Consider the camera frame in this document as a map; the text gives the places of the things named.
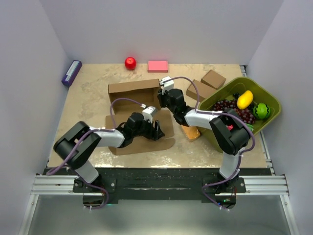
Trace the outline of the orange sponge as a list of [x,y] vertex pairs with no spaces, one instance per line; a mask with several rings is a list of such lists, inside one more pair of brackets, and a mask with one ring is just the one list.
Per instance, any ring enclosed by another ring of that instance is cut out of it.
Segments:
[[184,136],[187,138],[187,140],[189,142],[193,142],[201,136],[199,130],[195,126],[183,126],[183,125],[181,125],[180,127],[181,127],[181,130],[182,130]]

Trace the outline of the large brown cardboard box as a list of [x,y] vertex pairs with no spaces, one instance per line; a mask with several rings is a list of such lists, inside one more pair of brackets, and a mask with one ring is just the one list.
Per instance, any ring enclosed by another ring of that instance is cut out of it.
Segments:
[[168,150],[175,144],[172,114],[161,110],[157,92],[159,80],[150,79],[108,85],[113,104],[112,116],[106,116],[105,126],[135,137],[125,138],[121,147],[110,147],[115,155],[127,155]]

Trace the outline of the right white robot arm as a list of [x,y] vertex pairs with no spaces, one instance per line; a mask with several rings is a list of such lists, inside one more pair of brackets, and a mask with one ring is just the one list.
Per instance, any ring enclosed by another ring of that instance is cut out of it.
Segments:
[[179,89],[168,91],[159,89],[157,98],[162,108],[171,111],[178,124],[212,130],[223,151],[223,162],[218,182],[207,184],[203,188],[218,186],[221,191],[230,192],[235,187],[234,178],[239,174],[242,155],[247,152],[248,141],[255,139],[251,130],[233,109],[209,112],[191,108],[186,105],[183,93]]

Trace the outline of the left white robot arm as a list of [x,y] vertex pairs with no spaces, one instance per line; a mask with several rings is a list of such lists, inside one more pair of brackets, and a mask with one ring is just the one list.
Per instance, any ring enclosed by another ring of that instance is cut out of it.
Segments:
[[149,120],[143,114],[134,112],[114,129],[92,128],[80,121],[56,141],[53,150],[63,159],[61,165],[67,164],[84,180],[86,189],[96,192],[101,188],[100,175],[89,158],[99,144],[124,148],[136,137],[157,141],[164,136],[158,120]]

